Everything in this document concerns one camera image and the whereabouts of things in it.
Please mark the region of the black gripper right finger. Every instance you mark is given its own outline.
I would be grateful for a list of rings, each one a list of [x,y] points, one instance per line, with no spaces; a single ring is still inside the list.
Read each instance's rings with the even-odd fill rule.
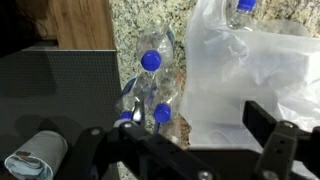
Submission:
[[[245,102],[242,122],[263,148],[254,169],[256,179],[307,180],[292,171],[294,161],[320,176],[319,126],[307,132],[290,121],[277,121],[255,101]]]

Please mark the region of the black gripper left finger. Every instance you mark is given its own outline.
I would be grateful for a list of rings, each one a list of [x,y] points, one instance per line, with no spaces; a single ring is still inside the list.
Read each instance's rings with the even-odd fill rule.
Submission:
[[[64,164],[63,180],[102,180],[117,162],[138,180],[220,180],[211,165],[132,119],[118,120],[109,131],[83,130]]]

